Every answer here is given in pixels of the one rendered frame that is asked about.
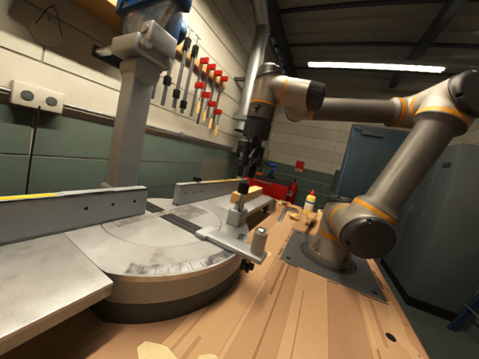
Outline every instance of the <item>fluorescent light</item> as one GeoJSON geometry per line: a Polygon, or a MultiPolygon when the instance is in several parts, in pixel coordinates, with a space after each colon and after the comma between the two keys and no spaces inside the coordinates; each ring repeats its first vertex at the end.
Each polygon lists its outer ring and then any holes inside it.
{"type": "Polygon", "coordinates": [[[308,62],[309,67],[325,69],[365,69],[365,70],[390,70],[390,71],[413,71],[417,73],[441,73],[446,70],[442,66],[423,65],[398,65],[398,64],[361,64],[358,62],[308,62]]]}

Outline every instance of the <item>white painted wall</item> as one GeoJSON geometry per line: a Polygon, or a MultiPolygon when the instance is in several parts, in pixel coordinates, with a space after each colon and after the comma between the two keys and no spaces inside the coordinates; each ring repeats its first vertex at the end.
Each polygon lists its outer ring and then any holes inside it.
{"type": "MultiPolygon", "coordinates": [[[[389,90],[390,76],[378,74],[376,78],[361,76],[358,73],[341,72],[317,75],[311,70],[300,70],[298,76],[326,84],[327,96],[353,99],[390,99],[394,96],[409,96],[438,82],[437,78],[419,81],[406,77],[397,89],[389,90]]],[[[305,168],[325,174],[335,174],[340,170],[348,137],[353,122],[331,121],[289,121],[284,106],[277,106],[272,132],[266,144],[265,158],[269,150],[269,161],[294,166],[296,161],[304,161],[305,168]]],[[[382,124],[368,123],[368,126],[386,128],[382,124]]],[[[454,138],[452,144],[479,145],[479,120],[466,134],[454,138]]]]}
{"type": "MultiPolygon", "coordinates": [[[[121,84],[119,70],[91,57],[94,44],[107,46],[119,34],[68,0],[56,0],[64,42],[57,49],[44,49],[31,36],[28,27],[52,4],[50,0],[14,0],[10,16],[9,0],[0,0],[0,86],[9,88],[14,79],[65,94],[65,102],[95,111],[115,114],[121,84]]],[[[183,132],[196,138],[236,147],[240,136],[232,119],[239,108],[242,84],[234,77],[245,76],[254,36],[254,18],[247,0],[195,0],[190,13],[184,15],[187,25],[201,37],[199,56],[209,56],[217,69],[230,76],[220,100],[223,115],[219,133],[213,135],[207,122],[200,126],[189,117],[171,108],[172,89],[176,85],[180,62],[173,73],[173,85],[166,106],[160,106],[162,78],[152,100],[147,123],[160,129],[183,132]]],[[[54,10],[50,21],[56,24],[54,10]]],[[[266,59],[272,59],[271,50],[266,59]]],[[[181,83],[182,95],[186,74],[181,83]]],[[[189,104],[194,93],[189,89],[189,104]]]]}

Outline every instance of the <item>red sign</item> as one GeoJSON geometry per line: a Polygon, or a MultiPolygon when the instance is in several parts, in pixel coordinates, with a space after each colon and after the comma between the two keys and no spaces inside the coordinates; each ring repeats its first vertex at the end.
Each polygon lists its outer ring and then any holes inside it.
{"type": "Polygon", "coordinates": [[[296,161],[296,166],[294,166],[295,172],[300,172],[302,174],[302,170],[305,169],[305,163],[303,161],[296,161]]]}

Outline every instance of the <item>screw hole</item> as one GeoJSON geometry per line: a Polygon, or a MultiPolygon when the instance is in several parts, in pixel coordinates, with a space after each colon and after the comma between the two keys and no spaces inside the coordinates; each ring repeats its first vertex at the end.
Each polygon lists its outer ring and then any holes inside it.
{"type": "Polygon", "coordinates": [[[392,342],[397,342],[397,339],[391,333],[386,333],[387,338],[392,342]]]}

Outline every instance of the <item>ceiling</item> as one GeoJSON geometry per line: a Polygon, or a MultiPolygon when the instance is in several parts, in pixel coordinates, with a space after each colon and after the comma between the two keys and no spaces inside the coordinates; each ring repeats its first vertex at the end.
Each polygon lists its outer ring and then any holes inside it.
{"type": "Polygon", "coordinates": [[[362,76],[388,89],[479,67],[479,0],[269,0],[273,43],[290,76],[362,76]],[[308,61],[421,64],[443,74],[309,69],[308,61]]]}

